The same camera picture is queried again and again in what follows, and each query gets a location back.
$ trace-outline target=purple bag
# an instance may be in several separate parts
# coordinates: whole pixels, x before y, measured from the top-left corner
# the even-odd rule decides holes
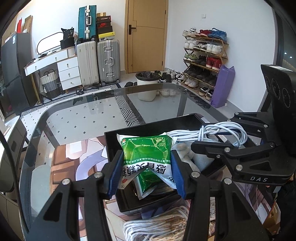
[[[227,68],[225,65],[221,66],[214,93],[211,99],[211,105],[213,107],[219,108],[221,106],[224,106],[229,95],[234,76],[235,70],[233,66],[230,69]]]

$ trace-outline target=white desk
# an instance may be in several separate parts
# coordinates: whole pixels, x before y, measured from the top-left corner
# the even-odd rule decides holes
[[[66,48],[40,58],[37,62],[24,67],[26,76],[50,65],[57,63],[63,90],[82,85],[77,56],[72,56],[73,47]]]

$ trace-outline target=silver suitcase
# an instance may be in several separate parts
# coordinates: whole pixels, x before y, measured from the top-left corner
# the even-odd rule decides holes
[[[98,42],[98,65],[102,86],[120,82],[119,41],[110,39]]]
[[[77,59],[81,83],[83,86],[92,85],[100,82],[96,42],[90,41],[77,45]]]

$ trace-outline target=black refrigerator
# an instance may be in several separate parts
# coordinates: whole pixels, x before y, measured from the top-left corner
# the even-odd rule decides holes
[[[4,84],[16,115],[37,102],[31,77],[26,76],[24,71],[32,60],[30,39],[30,33],[15,34],[1,48]]]

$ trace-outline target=teal suitcase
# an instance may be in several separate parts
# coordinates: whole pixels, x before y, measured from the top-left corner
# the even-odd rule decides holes
[[[96,38],[96,5],[79,8],[78,37],[84,40]]]

